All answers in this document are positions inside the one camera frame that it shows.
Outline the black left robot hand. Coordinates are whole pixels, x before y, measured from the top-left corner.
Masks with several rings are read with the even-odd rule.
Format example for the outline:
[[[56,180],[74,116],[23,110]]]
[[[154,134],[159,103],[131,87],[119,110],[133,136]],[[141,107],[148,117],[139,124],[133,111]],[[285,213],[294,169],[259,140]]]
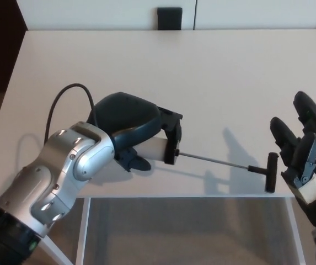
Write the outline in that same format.
[[[99,101],[90,111],[87,122],[108,134],[114,146],[114,160],[129,172],[151,169],[148,154],[137,151],[135,146],[153,139],[161,130],[167,136],[167,143],[155,160],[175,164],[182,137],[182,118],[181,114],[145,99],[117,92]]]

